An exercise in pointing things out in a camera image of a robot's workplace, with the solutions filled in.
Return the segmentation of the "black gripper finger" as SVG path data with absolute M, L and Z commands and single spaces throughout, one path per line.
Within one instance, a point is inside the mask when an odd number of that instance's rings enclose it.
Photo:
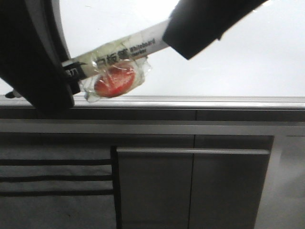
M 69 59 L 58 0 L 0 2 L 0 77 L 38 110 L 74 106 L 75 83 L 62 67 Z
M 181 0 L 169 17 L 163 41 L 189 60 L 264 0 Z

